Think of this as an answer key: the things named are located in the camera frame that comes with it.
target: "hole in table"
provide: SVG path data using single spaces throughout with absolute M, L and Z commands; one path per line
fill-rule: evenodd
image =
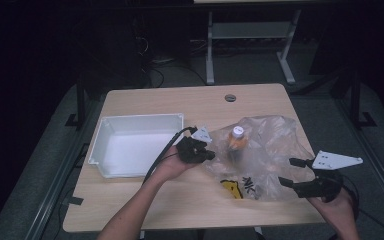
M 224 99 L 226 100 L 226 102 L 234 102 L 236 101 L 236 96 L 233 94 L 227 94 L 226 96 L 224 96 Z

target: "yellow and black label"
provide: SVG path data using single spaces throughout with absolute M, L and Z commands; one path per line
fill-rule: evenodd
M 229 190 L 229 192 L 231 192 L 236 199 L 243 198 L 241 190 L 239 190 L 238 182 L 230 180 L 221 180 L 220 183 L 223 185 L 224 188 Z

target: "metal frame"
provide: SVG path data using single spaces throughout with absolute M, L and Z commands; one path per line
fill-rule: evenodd
M 281 52 L 277 52 L 280 66 L 288 84 L 295 79 L 286 60 L 301 10 L 296 10 L 291 22 L 251 22 L 251 23 L 214 23 L 213 13 L 208 14 L 208 40 L 206 56 L 207 85 L 214 85 L 213 39 L 233 38 L 285 38 L 286 43 Z

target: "wooden table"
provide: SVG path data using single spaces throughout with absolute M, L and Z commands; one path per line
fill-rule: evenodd
M 225 96 L 233 94 L 235 102 Z M 206 86 L 111 91 L 103 116 L 184 113 L 185 126 L 217 130 L 242 117 L 283 115 L 298 121 L 300 143 L 312 153 L 289 97 L 280 84 Z M 63 228 L 67 232 L 100 231 L 139 189 L 143 178 L 103 178 L 83 165 Z M 260 202 L 234 199 L 202 166 L 167 182 L 156 196 L 143 224 L 146 229 L 185 229 L 318 223 L 324 220 L 305 199 Z

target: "bottle cap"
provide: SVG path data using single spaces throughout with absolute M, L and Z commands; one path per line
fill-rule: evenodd
M 232 136 L 234 138 L 241 138 L 244 136 L 244 129 L 241 126 L 236 126 L 232 130 Z

